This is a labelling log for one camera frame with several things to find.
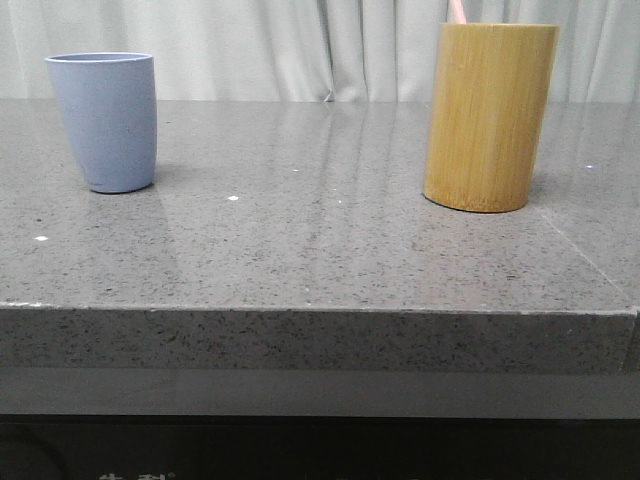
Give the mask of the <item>pink chopstick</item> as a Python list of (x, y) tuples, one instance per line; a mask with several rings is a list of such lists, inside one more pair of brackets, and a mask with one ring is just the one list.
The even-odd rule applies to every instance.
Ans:
[(448, 6), (451, 11), (452, 20), (456, 24), (466, 24), (467, 17), (465, 14), (464, 3), (462, 0), (449, 0)]

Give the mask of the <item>bamboo cylinder holder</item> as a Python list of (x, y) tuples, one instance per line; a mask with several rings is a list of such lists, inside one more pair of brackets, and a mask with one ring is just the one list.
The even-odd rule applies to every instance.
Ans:
[(528, 201), (559, 28), (441, 26), (423, 194), (500, 213)]

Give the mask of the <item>blue plastic cup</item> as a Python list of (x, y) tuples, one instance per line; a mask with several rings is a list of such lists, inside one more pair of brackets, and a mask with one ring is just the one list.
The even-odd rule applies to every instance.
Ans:
[(75, 53), (50, 56), (45, 64), (88, 187), (106, 194), (148, 187), (157, 154), (154, 57)]

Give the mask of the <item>white pleated curtain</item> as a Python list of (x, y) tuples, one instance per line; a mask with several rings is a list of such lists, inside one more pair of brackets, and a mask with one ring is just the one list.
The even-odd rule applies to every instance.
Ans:
[[(635, 1), (467, 1), (471, 23), (560, 29), (554, 101), (639, 98)], [(163, 100), (423, 102), (448, 1), (5, 1), (1, 94), (48, 98), (51, 55), (139, 52)]]

